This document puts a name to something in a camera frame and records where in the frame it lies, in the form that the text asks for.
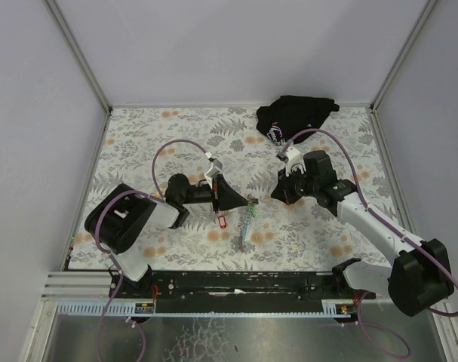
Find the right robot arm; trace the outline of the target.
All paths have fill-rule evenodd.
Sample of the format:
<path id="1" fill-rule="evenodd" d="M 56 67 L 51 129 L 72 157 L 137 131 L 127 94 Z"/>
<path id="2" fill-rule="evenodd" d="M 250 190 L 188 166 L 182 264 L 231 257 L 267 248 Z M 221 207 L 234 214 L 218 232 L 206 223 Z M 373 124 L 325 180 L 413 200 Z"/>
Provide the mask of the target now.
<path id="1" fill-rule="evenodd" d="M 350 288 L 388 297 L 407 316 L 453 294 L 446 247 L 436 239 L 424 241 L 365 204 L 352 181 L 338 178 L 326 152 L 302 154 L 290 147 L 277 157 L 284 167 L 278 172 L 272 198 L 293 204 L 313 197 L 319 206 L 363 234 L 388 261 L 387 267 L 362 260 L 345 263 L 343 280 Z"/>

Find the grey keyring with blue handle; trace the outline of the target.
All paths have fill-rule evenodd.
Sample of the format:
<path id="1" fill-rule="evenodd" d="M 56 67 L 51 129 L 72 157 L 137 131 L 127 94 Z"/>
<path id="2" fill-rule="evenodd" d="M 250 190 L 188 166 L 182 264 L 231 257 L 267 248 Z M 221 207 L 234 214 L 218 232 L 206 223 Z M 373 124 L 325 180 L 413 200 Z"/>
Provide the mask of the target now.
<path id="1" fill-rule="evenodd" d="M 250 204 L 258 205 L 259 201 L 258 201 L 257 198 L 255 198 L 252 195 L 248 195 L 247 196 L 247 209 L 246 209 L 246 212 L 245 212 L 245 215 L 244 215 L 244 225 L 243 225 L 243 228 L 241 230 L 241 237 L 240 237 L 239 242 L 238 242 L 238 250 L 241 251 L 241 252 L 243 252 L 244 249 L 245 249 L 245 243 L 247 241 L 248 231 L 249 231 L 249 228 L 250 228 L 252 220 L 253 220 L 253 219 L 250 218 L 250 215 L 248 213 L 248 208 L 249 208 Z"/>

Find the green key tag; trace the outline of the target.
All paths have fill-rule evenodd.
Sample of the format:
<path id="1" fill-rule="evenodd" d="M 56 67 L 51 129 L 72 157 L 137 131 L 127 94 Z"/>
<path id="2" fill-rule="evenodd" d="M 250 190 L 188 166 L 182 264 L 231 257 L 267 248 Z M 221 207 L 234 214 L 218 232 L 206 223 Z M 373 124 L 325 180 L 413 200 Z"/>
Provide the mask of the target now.
<path id="1" fill-rule="evenodd" d="M 249 205 L 248 213 L 251 219 L 255 219 L 257 217 L 256 204 Z"/>

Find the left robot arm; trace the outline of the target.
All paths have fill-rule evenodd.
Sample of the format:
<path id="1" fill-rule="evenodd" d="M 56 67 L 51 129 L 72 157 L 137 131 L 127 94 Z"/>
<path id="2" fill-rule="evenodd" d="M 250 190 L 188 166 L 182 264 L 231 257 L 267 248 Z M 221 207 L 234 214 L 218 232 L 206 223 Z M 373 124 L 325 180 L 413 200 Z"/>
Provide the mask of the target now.
<path id="1" fill-rule="evenodd" d="M 85 220 L 85 230 L 115 260 L 115 267 L 133 282 L 138 282 L 149 270 L 149 264 L 135 242 L 145 225 L 165 229 L 178 229 L 189 216 L 187 204 L 211 204 L 216 213 L 249 204 L 237 193 L 223 175 L 215 176 L 212 183 L 200 181 L 191 184 L 177 173 L 168 180 L 165 199 L 148 196 L 119 184 Z"/>

